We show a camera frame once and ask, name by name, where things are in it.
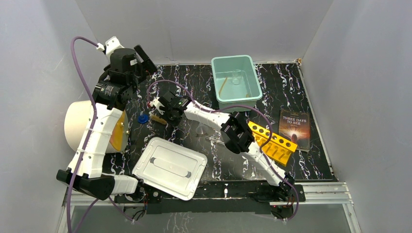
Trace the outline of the clear glass beaker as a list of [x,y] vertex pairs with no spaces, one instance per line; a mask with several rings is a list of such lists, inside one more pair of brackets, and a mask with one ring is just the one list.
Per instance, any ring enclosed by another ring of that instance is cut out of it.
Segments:
[[242,70],[235,69],[232,71],[232,84],[239,85],[242,79]]

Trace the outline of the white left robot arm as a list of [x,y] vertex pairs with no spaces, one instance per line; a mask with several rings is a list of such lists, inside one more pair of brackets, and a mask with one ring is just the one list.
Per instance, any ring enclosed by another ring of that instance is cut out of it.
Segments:
[[99,200],[126,194],[133,202],[143,200],[145,189],[131,175],[104,174],[102,166],[115,127],[138,85],[157,68],[141,45],[117,48],[109,55],[110,64],[96,83],[89,116],[79,147],[65,170],[56,178],[66,186]]

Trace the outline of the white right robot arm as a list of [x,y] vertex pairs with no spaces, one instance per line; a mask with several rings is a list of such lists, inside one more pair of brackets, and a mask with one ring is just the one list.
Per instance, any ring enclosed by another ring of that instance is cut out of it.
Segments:
[[223,113],[205,107],[189,96],[168,92],[148,105],[172,126],[177,126],[185,117],[220,131],[229,151],[246,158],[261,171],[274,191],[275,200],[299,203],[300,193],[294,187],[293,176],[275,163],[296,151],[297,145],[292,141],[248,121],[239,112]]

